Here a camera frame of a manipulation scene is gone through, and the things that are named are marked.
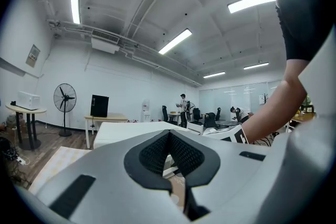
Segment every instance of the person's arm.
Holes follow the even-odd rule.
[[[298,75],[308,63],[306,60],[287,60],[284,78],[272,96],[257,113],[242,124],[249,142],[277,131],[295,115],[307,95]]]

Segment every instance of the ceiling pipe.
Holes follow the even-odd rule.
[[[57,27],[57,26],[53,26],[52,28],[58,28],[58,29],[62,29],[66,32],[70,32],[70,33],[78,33],[78,30],[75,29],[75,30],[70,30],[66,27]],[[86,36],[91,36],[91,33],[87,32],[84,30],[84,32],[82,33],[83,35],[86,35]],[[189,79],[185,76],[182,76],[178,73],[175,73],[174,71],[171,71],[169,70],[168,68],[165,68],[165,67],[162,67],[160,65],[158,65],[157,63],[154,63],[154,62],[151,62],[151,61],[148,61],[148,60],[145,60],[143,58],[140,58],[140,57],[137,57],[134,55],[134,51],[129,51],[129,50],[126,50],[126,49],[123,49],[123,48],[120,48],[119,51],[121,51],[122,53],[125,54],[125,57],[128,58],[128,59],[132,59],[134,61],[137,61],[137,62],[140,62],[142,64],[145,64],[147,66],[150,66],[152,68],[154,68],[155,70],[159,70],[161,72],[164,72],[172,77],[175,77],[175,78],[178,78],[180,80],[183,80],[183,81],[186,81],[192,85],[196,85],[196,86],[202,86],[202,84],[192,80],[192,79]]]
[[[54,24],[55,24],[55,20],[51,20],[51,19],[49,19],[49,20],[47,20],[47,22],[50,22],[50,23],[54,23]],[[92,26],[89,26],[89,25],[84,25],[84,24],[76,25],[76,24],[74,24],[74,23],[72,23],[72,22],[68,22],[68,21],[62,21],[62,23],[64,23],[64,24],[70,24],[70,25],[74,25],[74,26],[79,26],[79,27],[88,27],[88,28],[91,28],[91,29],[95,29],[95,30],[98,30],[98,31],[102,31],[102,32],[105,32],[105,33],[109,33],[109,34],[114,35],[114,36],[117,36],[117,37],[119,37],[119,38],[121,38],[121,39],[129,40],[129,41],[131,41],[132,43],[134,43],[135,45],[139,45],[139,46],[142,46],[142,47],[144,47],[144,48],[147,48],[148,50],[154,52],[156,55],[161,56],[161,57],[166,57],[166,58],[168,58],[168,59],[170,59],[170,60],[172,60],[172,61],[178,63],[180,66],[186,68],[186,69],[189,70],[190,72],[197,74],[197,72],[196,72],[195,70],[191,69],[190,67],[188,67],[188,66],[186,66],[186,65],[184,65],[184,64],[182,64],[182,63],[180,63],[179,61],[177,61],[177,60],[175,60],[175,59],[173,59],[173,58],[171,58],[171,57],[169,57],[169,56],[167,56],[167,55],[161,55],[161,54],[159,54],[159,52],[158,52],[157,50],[155,50],[155,49],[153,49],[153,48],[151,48],[151,47],[148,47],[148,46],[146,46],[146,45],[143,44],[143,43],[137,42],[137,41],[135,41],[135,40],[133,40],[133,39],[131,39],[131,38],[128,38],[128,37],[125,37],[125,36],[122,36],[122,35],[119,35],[119,34],[116,34],[116,33],[113,33],[113,32],[110,32],[110,31],[107,31],[107,30],[98,28],[98,27],[92,27]]]

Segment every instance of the framed poster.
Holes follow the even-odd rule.
[[[40,53],[40,50],[33,44],[30,50],[30,53],[27,57],[26,64],[31,67],[34,67],[39,53]]]

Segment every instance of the air conditioning unit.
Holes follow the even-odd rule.
[[[114,54],[119,50],[119,46],[117,45],[119,42],[119,37],[107,34],[101,31],[93,30],[91,43],[93,49],[106,51],[110,54]]]

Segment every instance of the office chair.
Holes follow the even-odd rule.
[[[219,121],[221,108],[217,109],[216,121]]]
[[[173,121],[173,117],[169,117],[168,120],[167,107],[165,105],[162,106],[162,113],[163,113],[163,121],[177,125],[177,121]]]
[[[199,120],[202,119],[203,117],[201,116],[201,113],[200,113],[198,108],[194,108],[193,115],[194,115],[194,120],[196,120],[196,121],[193,121],[191,123],[194,123],[194,124],[197,124],[197,125],[202,125],[202,123],[199,122]]]
[[[206,113],[208,117],[205,118],[204,120],[204,127],[207,128],[218,128],[216,122],[215,122],[215,113]]]

